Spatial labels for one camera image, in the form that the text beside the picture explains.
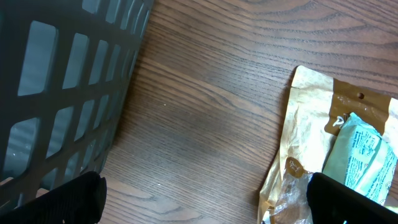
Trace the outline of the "beige brown paper pouch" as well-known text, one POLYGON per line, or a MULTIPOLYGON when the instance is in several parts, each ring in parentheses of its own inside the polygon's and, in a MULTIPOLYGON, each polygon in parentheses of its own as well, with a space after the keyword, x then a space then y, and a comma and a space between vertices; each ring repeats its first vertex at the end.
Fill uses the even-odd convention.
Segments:
MULTIPOLYGON (((397 100, 298 66, 280 146, 259 193, 259 223, 313 223, 307 186, 322 173, 351 113, 373 126, 397 156, 397 100)), ((397 212, 388 197, 383 207, 397 212)))

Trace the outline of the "teal white snack packet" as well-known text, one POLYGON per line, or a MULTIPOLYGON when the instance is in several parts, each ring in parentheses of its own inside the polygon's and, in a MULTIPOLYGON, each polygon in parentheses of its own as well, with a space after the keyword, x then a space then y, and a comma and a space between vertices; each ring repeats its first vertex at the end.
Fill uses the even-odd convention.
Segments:
POLYGON ((379 132, 351 113, 340 126, 322 173, 384 205, 396 164, 397 156, 393 148, 379 132))

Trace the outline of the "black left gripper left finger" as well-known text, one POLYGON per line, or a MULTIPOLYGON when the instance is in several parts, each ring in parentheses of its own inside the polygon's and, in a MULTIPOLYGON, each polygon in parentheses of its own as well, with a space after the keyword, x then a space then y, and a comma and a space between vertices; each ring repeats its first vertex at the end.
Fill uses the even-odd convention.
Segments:
POLYGON ((106 179, 90 171, 1 215, 1 224, 98 223, 105 203, 106 179))

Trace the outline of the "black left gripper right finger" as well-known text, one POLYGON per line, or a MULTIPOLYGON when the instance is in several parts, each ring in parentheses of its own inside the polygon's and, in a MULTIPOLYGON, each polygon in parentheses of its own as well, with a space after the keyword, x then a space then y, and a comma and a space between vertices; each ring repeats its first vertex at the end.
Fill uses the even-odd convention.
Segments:
POLYGON ((307 187, 314 224, 397 224, 397 214, 322 173, 307 187))

